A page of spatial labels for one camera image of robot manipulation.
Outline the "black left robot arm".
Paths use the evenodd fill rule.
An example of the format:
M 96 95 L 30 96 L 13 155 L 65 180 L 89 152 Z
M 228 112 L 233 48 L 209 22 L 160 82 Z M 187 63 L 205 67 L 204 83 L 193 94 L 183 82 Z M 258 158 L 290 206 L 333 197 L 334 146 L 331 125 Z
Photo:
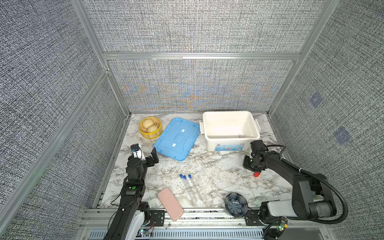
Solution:
M 149 157 L 145 157 L 138 144 L 132 145 L 132 155 L 128 158 L 123 187 L 120 192 L 118 210 L 109 224 L 105 240 L 134 240 L 142 225 L 150 219 L 149 203 L 143 202 L 147 170 L 159 162 L 154 148 Z

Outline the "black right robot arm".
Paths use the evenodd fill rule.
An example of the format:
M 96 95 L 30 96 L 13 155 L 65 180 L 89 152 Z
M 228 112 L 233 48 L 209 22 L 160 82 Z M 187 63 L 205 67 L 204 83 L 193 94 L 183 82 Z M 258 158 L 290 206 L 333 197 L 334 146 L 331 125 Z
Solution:
M 337 214 L 332 189 L 321 174 L 305 174 L 304 170 L 269 150 L 263 141 L 250 143 L 251 155 L 245 156 L 243 167 L 256 174 L 272 170 L 292 185 L 292 198 L 284 201 L 261 203 L 260 221 L 270 224 L 279 217 L 293 220 L 314 221 L 334 217 Z

